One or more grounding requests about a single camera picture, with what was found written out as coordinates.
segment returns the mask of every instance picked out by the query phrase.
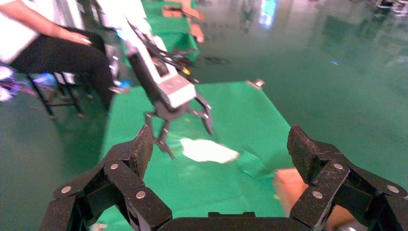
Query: green table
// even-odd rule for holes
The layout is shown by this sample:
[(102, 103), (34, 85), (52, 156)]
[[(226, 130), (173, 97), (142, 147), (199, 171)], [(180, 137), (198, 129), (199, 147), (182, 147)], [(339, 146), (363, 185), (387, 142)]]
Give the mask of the green table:
[[(272, 187), (278, 168), (292, 167), (286, 149), (289, 125), (266, 95), (246, 82), (197, 86), (212, 105), (213, 137), (201, 120), (185, 115), (170, 125), (167, 143), (176, 157), (155, 146), (144, 181), (173, 211), (173, 217), (206, 217), (208, 212), (257, 216), (284, 216)], [(114, 144), (133, 139), (144, 124), (144, 112), (152, 111), (142, 88), (115, 98), (105, 134), (102, 159)], [(158, 132), (161, 121), (153, 120)], [(179, 140), (211, 139), (240, 153), (233, 162), (195, 162), (182, 154)], [(130, 230), (115, 207), (104, 212), (99, 223), (108, 230)]]

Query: black cable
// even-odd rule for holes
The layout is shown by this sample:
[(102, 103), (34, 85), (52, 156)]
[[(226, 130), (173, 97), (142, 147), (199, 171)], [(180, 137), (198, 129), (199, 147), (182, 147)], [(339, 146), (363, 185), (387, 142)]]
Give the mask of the black cable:
[(164, 50), (158, 48), (157, 46), (155, 46), (155, 45), (150, 41), (150, 39), (147, 37), (147, 35), (141, 33), (141, 32), (137, 29), (137, 27), (135, 27), (134, 25), (132, 25), (132, 24), (129, 22), (129, 20), (128, 20), (127, 22), (129, 23), (129, 25), (130, 25), (130, 27), (132, 28), (132, 30), (135, 32), (136, 36), (142, 41), (142, 43), (146, 46), (146, 48), (147, 48), (151, 53), (153, 53), (155, 56), (157, 56), (157, 58), (159, 58), (159, 59), (162, 60), (163, 62), (165, 62), (165, 63), (167, 63), (167, 64), (170, 64), (170, 65), (174, 66), (175, 68), (177, 68), (177, 69), (179, 69), (179, 70), (181, 70), (181, 71), (184, 70), (184, 67), (183, 67), (183, 66), (181, 66), (181, 65), (179, 65), (179, 64), (177, 64), (177, 63), (175, 63), (175, 62), (173, 62), (173, 61), (171, 61), (171, 60), (168, 60), (167, 58), (170, 58), (170, 57), (161, 54), (161, 53), (164, 53), (164, 54), (170, 55), (171, 53), (169, 53), (168, 51), (164, 51)]

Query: hand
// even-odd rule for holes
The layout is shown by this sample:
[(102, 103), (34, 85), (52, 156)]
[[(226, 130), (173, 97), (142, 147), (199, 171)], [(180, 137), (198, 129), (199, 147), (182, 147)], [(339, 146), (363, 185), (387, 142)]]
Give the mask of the hand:
[(65, 39), (71, 42), (76, 42), (84, 45), (91, 45), (91, 42), (89, 41), (89, 38), (86, 37), (85, 35), (81, 35), (79, 33), (71, 32), (71, 31), (66, 31), (67, 33), (62, 33), (60, 38)]

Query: metal frame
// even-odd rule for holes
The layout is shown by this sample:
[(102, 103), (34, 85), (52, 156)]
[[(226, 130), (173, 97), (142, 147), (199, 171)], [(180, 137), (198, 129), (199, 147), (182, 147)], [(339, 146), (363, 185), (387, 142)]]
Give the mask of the metal frame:
[[(61, 92), (61, 94), (65, 94), (64, 90), (63, 90), (63, 86), (65, 86), (69, 96), (70, 96), (70, 101), (69, 102), (64, 102), (64, 103), (52, 103), (53, 99), (54, 99), (54, 95), (52, 95), (51, 97), (49, 97), (48, 99), (41, 93), (41, 90), (38, 88), (38, 86), (36, 85), (35, 81), (33, 80), (33, 78), (31, 77), (30, 74), (26, 74), (25, 75), (27, 77), (27, 79), (31, 82), (31, 85), (33, 87), (33, 89), (37, 92), (39, 99), (41, 100), (42, 104), (44, 105), (45, 109), (47, 110), (47, 113), (50, 115), (51, 119), (57, 119), (57, 116), (54, 114), (54, 112), (51, 110), (51, 107), (58, 107), (58, 106), (74, 106), (76, 109), (76, 112), (78, 113), (79, 117), (84, 117), (84, 114), (82, 113), (81, 108), (78, 105), (78, 100), (77, 98), (73, 95), (72, 91), (71, 91), (71, 84), (68, 83), (64, 77), (63, 74), (61, 74), (62, 79), (64, 81), (64, 84), (61, 84), (58, 79), (56, 78), (55, 74), (53, 74), (57, 85), (58, 85), (58, 90)], [(86, 87), (86, 92), (88, 94), (88, 97), (91, 99), (93, 97), (90, 97), (90, 91), (89, 88)]]
[(209, 212), (207, 218), (173, 219), (171, 209), (143, 182), (153, 144), (145, 125), (134, 140), (114, 145), (95, 168), (58, 187), (40, 230), (86, 230), (116, 205), (136, 231), (317, 231), (340, 205), (370, 231), (408, 231), (405, 189), (353, 165), (334, 145), (310, 139), (299, 126), (289, 133), (288, 150), (309, 187), (289, 218)]

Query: metal rivet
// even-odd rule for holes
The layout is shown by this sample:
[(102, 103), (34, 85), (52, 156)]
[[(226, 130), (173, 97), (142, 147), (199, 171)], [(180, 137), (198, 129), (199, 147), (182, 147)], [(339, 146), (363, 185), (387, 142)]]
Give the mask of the metal rivet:
[(117, 167), (119, 167), (119, 165), (117, 165), (117, 164), (111, 165), (111, 169), (117, 169)]
[(388, 190), (392, 191), (393, 193), (399, 193), (399, 189), (397, 189), (396, 187), (394, 187), (392, 185), (388, 185), (387, 188), (388, 188)]
[(343, 169), (343, 166), (340, 165), (340, 164), (334, 164), (334, 167), (335, 167), (336, 169)]
[(316, 197), (316, 198), (318, 198), (318, 199), (323, 198), (323, 195), (322, 195), (320, 192), (318, 192), (318, 191), (313, 191), (313, 196)]
[(69, 191), (71, 191), (71, 186), (65, 186), (65, 187), (63, 187), (63, 189), (61, 189), (62, 193), (67, 193)]
[(136, 198), (141, 199), (146, 195), (146, 193), (144, 191), (140, 191), (136, 194)]

